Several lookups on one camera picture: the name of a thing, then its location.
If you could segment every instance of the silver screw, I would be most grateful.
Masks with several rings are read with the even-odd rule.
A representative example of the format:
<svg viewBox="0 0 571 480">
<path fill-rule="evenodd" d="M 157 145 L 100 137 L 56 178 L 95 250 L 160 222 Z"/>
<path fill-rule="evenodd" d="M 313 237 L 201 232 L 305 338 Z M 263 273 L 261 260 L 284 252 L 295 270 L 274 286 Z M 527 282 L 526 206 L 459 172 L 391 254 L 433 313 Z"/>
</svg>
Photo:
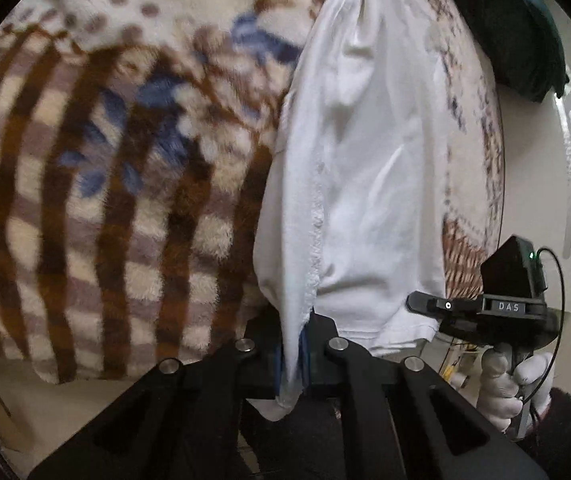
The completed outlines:
<svg viewBox="0 0 571 480">
<path fill-rule="evenodd" d="M 425 366 L 425 363 L 423 362 L 423 359 L 421 359 L 420 357 L 408 357 L 403 364 L 405 364 L 405 367 L 408 368 L 408 370 L 412 370 L 413 372 L 420 372 L 423 367 Z"/>
<path fill-rule="evenodd" d="M 252 339 L 244 337 L 243 339 L 237 339 L 237 342 L 234 344 L 234 347 L 239 352 L 251 352 L 254 350 L 255 344 Z"/>
<path fill-rule="evenodd" d="M 342 337 L 333 337 L 332 339 L 329 340 L 328 345 L 333 350 L 345 350 L 349 345 L 349 342 L 347 341 L 347 339 L 344 339 Z"/>
<path fill-rule="evenodd" d="M 165 375 L 172 375 L 179 371 L 181 363 L 176 359 L 164 359 L 159 363 L 159 371 Z"/>
</svg>

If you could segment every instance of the patterned blanket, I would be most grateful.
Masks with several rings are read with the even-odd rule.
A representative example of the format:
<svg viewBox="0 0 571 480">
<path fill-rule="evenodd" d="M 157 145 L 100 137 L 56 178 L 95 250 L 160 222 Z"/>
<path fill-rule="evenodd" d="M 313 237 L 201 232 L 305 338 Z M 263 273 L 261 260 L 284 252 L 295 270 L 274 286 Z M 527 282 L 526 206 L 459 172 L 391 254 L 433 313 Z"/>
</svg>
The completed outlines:
<svg viewBox="0 0 571 480">
<path fill-rule="evenodd" d="M 22 0 L 0 27 L 0 356 L 47 381 L 203 357 L 266 302 L 254 233 L 280 103 L 324 0 Z M 491 69 L 430 0 L 451 111 L 448 290 L 497 246 Z"/>
</svg>

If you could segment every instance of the dark fuzzy sleeve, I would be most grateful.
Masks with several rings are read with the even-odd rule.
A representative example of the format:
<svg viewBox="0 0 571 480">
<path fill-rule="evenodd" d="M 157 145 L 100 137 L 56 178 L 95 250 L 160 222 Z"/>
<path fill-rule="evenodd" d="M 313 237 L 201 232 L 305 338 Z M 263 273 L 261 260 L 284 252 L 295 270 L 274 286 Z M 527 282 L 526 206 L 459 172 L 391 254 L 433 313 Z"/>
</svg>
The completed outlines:
<svg viewBox="0 0 571 480">
<path fill-rule="evenodd" d="M 540 426 L 519 445 L 534 458 L 550 480 L 571 480 L 571 395 L 557 388 Z"/>
</svg>

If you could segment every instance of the dark green fabric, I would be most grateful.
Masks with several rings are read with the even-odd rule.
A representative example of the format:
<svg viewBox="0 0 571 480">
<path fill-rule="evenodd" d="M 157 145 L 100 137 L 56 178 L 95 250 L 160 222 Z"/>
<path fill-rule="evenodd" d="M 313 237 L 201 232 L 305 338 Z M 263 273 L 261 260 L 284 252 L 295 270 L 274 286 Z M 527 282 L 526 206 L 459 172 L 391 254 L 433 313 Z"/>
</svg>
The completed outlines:
<svg viewBox="0 0 571 480">
<path fill-rule="evenodd" d="M 454 0 L 498 82 L 531 101 L 568 81 L 563 45 L 543 0 Z"/>
</svg>

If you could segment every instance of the gloved hand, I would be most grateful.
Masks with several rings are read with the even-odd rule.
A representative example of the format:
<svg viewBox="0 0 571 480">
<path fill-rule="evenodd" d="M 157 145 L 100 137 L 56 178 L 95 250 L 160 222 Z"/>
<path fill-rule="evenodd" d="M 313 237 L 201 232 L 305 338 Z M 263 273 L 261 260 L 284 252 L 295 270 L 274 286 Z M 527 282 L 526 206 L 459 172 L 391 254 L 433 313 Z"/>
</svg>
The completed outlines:
<svg viewBox="0 0 571 480">
<path fill-rule="evenodd" d="M 519 386 L 532 384 L 532 391 L 539 384 L 545 373 L 552 354 L 545 352 L 527 358 L 515 368 L 513 376 L 508 374 L 510 364 L 501 348 L 491 348 L 485 351 L 481 358 L 481 389 L 477 400 L 477 409 L 499 430 L 505 431 L 510 425 L 510 419 L 517 416 L 523 408 L 523 402 L 515 395 Z M 550 401 L 550 390 L 554 378 L 554 366 L 548 374 L 543 386 L 532 398 L 532 405 L 541 418 L 545 415 Z M 528 428 L 532 426 L 532 417 L 528 414 Z"/>
</svg>

